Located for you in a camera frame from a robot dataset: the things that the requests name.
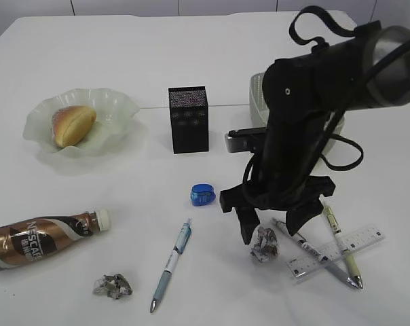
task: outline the black strap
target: black strap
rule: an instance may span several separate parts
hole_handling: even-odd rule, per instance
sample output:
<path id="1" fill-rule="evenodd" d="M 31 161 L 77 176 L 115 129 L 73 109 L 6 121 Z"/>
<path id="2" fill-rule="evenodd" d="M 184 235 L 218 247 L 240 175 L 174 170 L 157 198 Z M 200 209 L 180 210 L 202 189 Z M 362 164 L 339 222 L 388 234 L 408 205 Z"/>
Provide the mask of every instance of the black strap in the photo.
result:
<path id="1" fill-rule="evenodd" d="M 357 150 L 359 150 L 359 152 L 360 152 L 360 157 L 356 161 L 354 161 L 353 163 L 351 163 L 349 165 L 340 166 L 340 165 L 330 164 L 330 162 L 325 158 L 325 156 L 321 154 L 320 157 L 322 158 L 322 160 L 324 161 L 324 163 L 327 165 L 328 168 L 330 168 L 331 170 L 340 171 L 340 172 L 341 171 L 349 171 L 349 170 L 352 170 L 353 168 L 357 167 L 360 163 L 362 163 L 362 161 L 363 161 L 363 148 L 358 143 L 356 143 L 355 141 L 352 141 L 350 139 L 347 139 L 345 137 L 342 137 L 340 134 L 332 134 L 330 138 L 335 139 L 336 141 L 342 141 L 343 143 L 346 143 L 348 145 L 351 145 L 351 146 L 357 148 Z"/>
<path id="2" fill-rule="evenodd" d="M 297 17 L 293 20 L 289 27 L 289 35 L 293 39 L 293 41 L 301 46 L 305 46 L 306 44 L 315 41 L 318 46 L 327 46 L 328 43 L 324 40 L 323 37 L 321 36 L 316 36 L 311 39 L 302 39 L 296 32 L 295 30 L 295 23 L 297 19 L 303 14 L 314 14 L 315 16 L 319 17 L 319 19 L 322 20 L 323 23 L 326 24 L 326 26 L 334 32 L 334 34 L 342 36 L 342 37 L 354 37 L 354 31 L 349 31 L 347 29 L 344 29 L 343 27 L 339 26 L 337 22 L 333 19 L 333 17 L 324 9 L 321 7 L 318 7 L 317 5 L 310 5 L 306 8 L 303 8 Z"/>

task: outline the pen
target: pen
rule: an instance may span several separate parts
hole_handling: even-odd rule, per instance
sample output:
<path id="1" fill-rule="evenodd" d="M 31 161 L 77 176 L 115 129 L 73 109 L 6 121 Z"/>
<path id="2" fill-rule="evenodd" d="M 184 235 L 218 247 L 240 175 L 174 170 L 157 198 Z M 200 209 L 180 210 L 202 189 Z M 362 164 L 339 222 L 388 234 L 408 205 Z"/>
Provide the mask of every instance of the pen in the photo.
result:
<path id="1" fill-rule="evenodd" d="M 336 243 L 338 244 L 338 248 L 341 251 L 344 262 L 346 263 L 348 272 L 350 273 L 350 276 L 357 282 L 358 286 L 361 289 L 363 289 L 362 277 L 360 275 L 360 271 L 359 271 L 359 268 L 357 267 L 356 261 L 354 260 L 354 257 L 351 254 L 349 248 L 346 247 L 339 238 L 339 234 L 341 233 L 341 228 L 339 227 L 339 224 L 336 221 L 335 214 L 333 214 L 333 211 L 330 208 L 330 206 L 328 206 L 325 203 L 323 203 L 323 205 L 324 205 L 323 214 L 327 217 L 327 221 L 329 221 L 333 235 L 335 236 L 335 239 L 336 239 Z"/>
<path id="2" fill-rule="evenodd" d="M 285 222 L 278 221 L 277 219 L 274 219 L 274 218 L 273 218 L 273 222 L 281 232 L 283 232 L 289 238 L 292 238 L 295 242 L 300 244 L 301 248 L 307 251 L 308 253 L 310 253 L 311 255 L 313 255 L 320 262 L 320 264 L 325 264 L 329 261 L 329 259 L 325 255 L 323 255 L 320 251 L 315 249 L 304 237 L 301 236 L 300 233 L 296 233 L 294 234 L 294 236 L 290 236 L 286 228 Z M 352 289 L 359 288 L 357 284 L 350 277 L 348 277 L 347 273 L 345 273 L 336 264 L 329 263 L 327 266 L 324 267 L 324 269 L 329 271 L 334 277 L 336 277 L 338 280 L 345 283 Z"/>
<path id="3" fill-rule="evenodd" d="M 176 240 L 175 246 L 173 247 L 172 253 L 170 254 L 169 260 L 167 261 L 166 267 L 164 268 L 162 277 L 158 282 L 157 289 L 153 294 L 151 308 L 149 309 L 150 313 L 154 312 L 155 309 L 159 306 L 160 302 L 163 300 L 164 293 L 169 284 L 172 273 L 175 269 L 178 258 L 184 252 L 185 245 L 187 244 L 190 235 L 191 235 L 191 219 L 188 219 L 187 222 L 183 224 L 181 232 L 179 232 L 178 239 Z"/>

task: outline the ruler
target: ruler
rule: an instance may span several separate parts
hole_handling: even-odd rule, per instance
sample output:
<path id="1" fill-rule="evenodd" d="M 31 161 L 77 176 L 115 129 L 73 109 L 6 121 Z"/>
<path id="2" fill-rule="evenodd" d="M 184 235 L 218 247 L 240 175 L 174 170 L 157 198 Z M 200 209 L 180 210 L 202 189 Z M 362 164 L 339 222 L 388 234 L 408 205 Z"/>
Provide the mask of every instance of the ruler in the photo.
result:
<path id="1" fill-rule="evenodd" d="M 351 253 L 355 253 L 383 240 L 384 235 L 376 226 L 368 225 L 350 234 L 343 234 L 339 238 L 342 241 L 343 246 L 349 248 Z M 336 240 L 318 247 L 318 251 L 328 257 L 329 263 L 342 258 Z M 320 264 L 318 260 L 312 257 L 309 253 L 288 260 L 286 264 L 297 278 L 306 276 L 327 265 Z"/>

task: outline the bread roll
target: bread roll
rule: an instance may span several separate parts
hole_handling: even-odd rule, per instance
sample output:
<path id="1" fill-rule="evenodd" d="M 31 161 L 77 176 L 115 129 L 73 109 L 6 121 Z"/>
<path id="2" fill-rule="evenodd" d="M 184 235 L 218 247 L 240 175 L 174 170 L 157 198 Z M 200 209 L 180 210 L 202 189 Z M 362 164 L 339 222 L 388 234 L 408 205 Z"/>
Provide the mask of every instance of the bread roll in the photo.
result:
<path id="1" fill-rule="evenodd" d="M 77 144 L 94 125 L 96 112 L 85 105 L 58 110 L 52 118 L 54 142 L 59 147 Z"/>

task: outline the white wall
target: white wall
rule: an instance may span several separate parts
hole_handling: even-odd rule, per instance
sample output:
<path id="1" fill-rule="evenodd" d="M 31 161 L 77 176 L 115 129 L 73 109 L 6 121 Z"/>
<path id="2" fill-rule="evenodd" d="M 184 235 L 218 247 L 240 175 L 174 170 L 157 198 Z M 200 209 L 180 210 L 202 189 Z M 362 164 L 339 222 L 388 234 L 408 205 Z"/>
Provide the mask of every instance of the white wall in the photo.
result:
<path id="1" fill-rule="evenodd" d="M 181 16 L 215 16 L 235 12 L 275 12 L 277 0 L 179 0 Z"/>
<path id="2" fill-rule="evenodd" d="M 73 0 L 73 4 L 76 15 L 178 16 L 178 0 Z"/>
<path id="3" fill-rule="evenodd" d="M 410 0 L 377 0 L 373 20 L 383 27 L 401 25 L 410 29 Z"/>
<path id="4" fill-rule="evenodd" d="M 69 0 L 0 0 L 0 35 L 23 16 L 70 16 Z"/>
<path id="5" fill-rule="evenodd" d="M 319 5 L 327 10 L 342 10 L 357 24 L 366 24 L 373 13 L 375 0 L 278 0 L 278 11 L 297 11 L 309 5 Z"/>

